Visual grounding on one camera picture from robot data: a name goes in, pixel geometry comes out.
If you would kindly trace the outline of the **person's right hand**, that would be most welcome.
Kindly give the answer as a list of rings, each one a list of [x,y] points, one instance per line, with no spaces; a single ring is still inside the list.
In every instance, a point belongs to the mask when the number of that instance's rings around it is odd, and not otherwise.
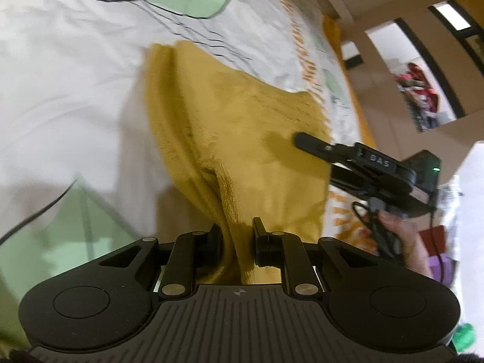
[[[378,220],[388,231],[395,234],[402,246],[404,265],[409,270],[432,279],[428,264],[428,252],[413,221],[404,220],[387,211],[378,212]]]

